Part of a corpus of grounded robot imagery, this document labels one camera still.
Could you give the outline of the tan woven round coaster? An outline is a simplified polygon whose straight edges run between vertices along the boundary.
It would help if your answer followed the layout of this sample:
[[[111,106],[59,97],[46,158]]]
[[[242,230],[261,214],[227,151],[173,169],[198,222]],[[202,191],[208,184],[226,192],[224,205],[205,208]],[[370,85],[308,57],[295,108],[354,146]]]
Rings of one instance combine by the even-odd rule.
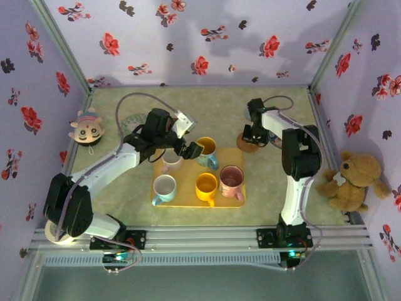
[[[243,152],[253,153],[260,149],[258,145],[248,143],[242,139],[243,133],[240,133],[236,139],[237,147]]]

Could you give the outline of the blue mug yellow inside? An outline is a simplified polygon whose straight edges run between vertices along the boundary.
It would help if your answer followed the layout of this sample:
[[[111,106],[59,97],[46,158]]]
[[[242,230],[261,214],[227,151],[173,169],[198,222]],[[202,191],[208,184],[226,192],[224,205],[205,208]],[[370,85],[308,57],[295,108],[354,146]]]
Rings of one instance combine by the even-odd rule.
[[[210,137],[201,137],[197,143],[203,146],[202,154],[197,158],[199,165],[218,170],[219,162],[216,157],[216,142]]]

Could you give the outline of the white mug pink handle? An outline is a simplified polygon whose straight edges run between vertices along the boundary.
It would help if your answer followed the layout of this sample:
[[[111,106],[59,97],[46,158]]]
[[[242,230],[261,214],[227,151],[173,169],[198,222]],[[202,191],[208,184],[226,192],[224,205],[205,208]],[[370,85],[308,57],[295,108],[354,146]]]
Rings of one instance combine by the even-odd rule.
[[[162,173],[169,174],[178,170],[181,167],[183,161],[183,157],[178,156],[173,149],[167,149],[162,156]]]

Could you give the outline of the green patterned glass coaster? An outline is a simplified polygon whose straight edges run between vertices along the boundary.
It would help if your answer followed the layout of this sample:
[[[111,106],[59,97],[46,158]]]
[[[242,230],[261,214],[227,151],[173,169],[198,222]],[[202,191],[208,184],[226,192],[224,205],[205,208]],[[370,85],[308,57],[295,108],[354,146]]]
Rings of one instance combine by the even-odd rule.
[[[120,122],[123,136],[131,134],[135,130],[135,128],[137,128],[139,125],[144,124],[146,118],[146,114],[133,114],[123,119]]]

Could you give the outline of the white mug light blue handle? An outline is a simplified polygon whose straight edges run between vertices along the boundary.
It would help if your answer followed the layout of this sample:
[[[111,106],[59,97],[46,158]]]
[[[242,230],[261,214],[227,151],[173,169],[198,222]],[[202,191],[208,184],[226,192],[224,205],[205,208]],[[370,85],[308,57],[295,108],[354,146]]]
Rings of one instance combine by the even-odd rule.
[[[158,176],[153,183],[153,190],[155,193],[155,197],[152,200],[153,206],[159,206],[163,203],[169,203],[176,196],[176,180],[168,174]]]

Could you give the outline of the pink patterned mug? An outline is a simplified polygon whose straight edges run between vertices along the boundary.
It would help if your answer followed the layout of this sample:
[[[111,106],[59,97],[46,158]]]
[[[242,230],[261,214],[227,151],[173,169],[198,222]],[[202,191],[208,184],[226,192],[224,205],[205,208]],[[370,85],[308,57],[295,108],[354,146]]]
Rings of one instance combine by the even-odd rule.
[[[244,194],[241,190],[244,174],[238,166],[229,165],[223,167],[219,177],[219,190],[224,197],[244,201]]]

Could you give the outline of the yellow plastic tray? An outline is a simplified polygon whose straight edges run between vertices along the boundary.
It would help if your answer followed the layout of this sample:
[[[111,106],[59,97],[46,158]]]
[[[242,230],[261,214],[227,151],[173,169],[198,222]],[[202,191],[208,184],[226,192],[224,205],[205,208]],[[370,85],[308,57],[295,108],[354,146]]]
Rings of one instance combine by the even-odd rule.
[[[244,169],[244,154],[238,148],[218,148],[216,151],[216,157],[221,169],[228,165],[235,165]],[[208,202],[200,200],[195,193],[195,180],[204,172],[209,172],[217,179],[220,179],[220,170],[214,171],[213,169],[200,166],[195,160],[182,161],[181,167],[170,173],[177,183],[176,196],[172,201],[162,203],[160,206],[172,208],[209,208],[210,206]],[[214,199],[214,207],[216,209],[240,208],[245,204],[245,202],[245,200],[239,201],[236,198],[224,197],[221,192],[218,191]]]

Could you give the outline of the cartoon face plush toy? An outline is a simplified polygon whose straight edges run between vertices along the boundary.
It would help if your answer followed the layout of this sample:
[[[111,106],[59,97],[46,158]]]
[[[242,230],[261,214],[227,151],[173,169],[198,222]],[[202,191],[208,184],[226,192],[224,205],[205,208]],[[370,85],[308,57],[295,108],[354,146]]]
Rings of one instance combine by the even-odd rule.
[[[70,123],[73,131],[69,132],[68,136],[80,146],[87,147],[89,155],[93,155],[93,147],[99,143],[105,133],[102,121],[103,119],[93,107],[85,111],[80,110],[77,113],[77,120]]]

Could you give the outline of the brown teddy bear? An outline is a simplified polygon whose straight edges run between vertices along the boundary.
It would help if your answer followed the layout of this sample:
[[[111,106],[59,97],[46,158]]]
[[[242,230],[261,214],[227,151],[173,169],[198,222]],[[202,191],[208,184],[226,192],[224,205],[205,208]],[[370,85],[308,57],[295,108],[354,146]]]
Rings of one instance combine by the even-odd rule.
[[[316,187],[332,207],[346,212],[366,212],[368,206],[364,202],[369,187],[380,199],[391,194],[389,186],[382,181],[382,165],[375,156],[344,150],[340,158],[340,170],[327,169],[326,182]]]

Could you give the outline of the masking tape roll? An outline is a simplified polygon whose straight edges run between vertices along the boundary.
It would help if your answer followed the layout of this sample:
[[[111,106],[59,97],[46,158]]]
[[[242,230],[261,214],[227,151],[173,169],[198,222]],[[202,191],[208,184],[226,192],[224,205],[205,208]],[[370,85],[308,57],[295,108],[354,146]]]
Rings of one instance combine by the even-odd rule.
[[[60,230],[58,240],[56,240],[57,225],[52,221],[48,220],[44,227],[44,235],[48,241],[56,245],[68,245],[76,240],[76,238],[70,236],[64,230]]]

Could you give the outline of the aluminium mounting rail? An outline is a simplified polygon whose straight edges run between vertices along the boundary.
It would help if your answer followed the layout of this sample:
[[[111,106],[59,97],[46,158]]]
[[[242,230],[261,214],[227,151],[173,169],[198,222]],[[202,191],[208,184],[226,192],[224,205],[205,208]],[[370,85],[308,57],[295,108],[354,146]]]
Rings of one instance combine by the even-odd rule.
[[[262,251],[256,230],[274,226],[139,226],[128,230],[145,230],[147,253]],[[313,248],[323,250],[372,249],[373,243],[364,225],[328,225],[310,229]],[[266,248],[271,251],[308,250],[311,248]]]

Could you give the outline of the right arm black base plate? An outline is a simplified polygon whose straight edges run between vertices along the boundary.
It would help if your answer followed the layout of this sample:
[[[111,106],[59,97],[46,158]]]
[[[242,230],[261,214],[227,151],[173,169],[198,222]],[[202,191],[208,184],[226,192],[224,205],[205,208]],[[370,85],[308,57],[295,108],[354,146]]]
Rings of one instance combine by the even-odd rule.
[[[256,240],[258,248],[312,248],[314,245],[309,228],[287,235],[276,228],[261,228],[256,230]]]

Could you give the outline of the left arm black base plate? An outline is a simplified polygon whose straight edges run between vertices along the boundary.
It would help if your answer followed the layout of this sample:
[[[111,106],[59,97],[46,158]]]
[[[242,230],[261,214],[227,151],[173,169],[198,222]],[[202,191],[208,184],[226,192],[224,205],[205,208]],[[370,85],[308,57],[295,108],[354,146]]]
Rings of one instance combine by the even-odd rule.
[[[110,238],[112,242],[99,238],[92,238],[90,250],[129,250],[126,245],[137,247],[139,250],[145,248],[147,232],[145,230],[123,230],[115,237]]]

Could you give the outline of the aluminium frame post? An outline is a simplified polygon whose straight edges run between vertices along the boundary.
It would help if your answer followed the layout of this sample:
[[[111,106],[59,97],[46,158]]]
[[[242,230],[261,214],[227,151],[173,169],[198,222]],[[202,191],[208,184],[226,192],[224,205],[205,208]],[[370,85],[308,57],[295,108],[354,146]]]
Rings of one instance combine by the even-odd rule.
[[[338,48],[341,45],[349,26],[352,24],[353,19],[357,15],[358,10],[362,7],[364,2],[365,0],[353,0],[349,2],[346,15],[343,18],[334,38],[332,39],[331,46],[328,48],[328,51],[324,59],[322,60],[316,74],[314,75],[311,83],[308,85],[308,90],[310,91],[310,93],[312,93],[312,91],[317,88],[318,84],[323,78],[323,75],[325,74],[328,65],[334,58]]]
[[[28,2],[36,11],[36,14],[44,24],[44,27],[53,39],[53,42],[57,46],[59,52],[65,60],[65,63],[68,65],[68,67],[78,80],[81,88],[85,91],[86,95],[89,95],[91,93],[91,88],[87,83],[83,71],[78,64],[78,61],[76,60],[69,44],[65,40],[65,37],[63,36],[59,26],[56,24],[56,21],[50,13],[50,10],[48,9],[46,3],[44,2],[44,0],[28,0]]]

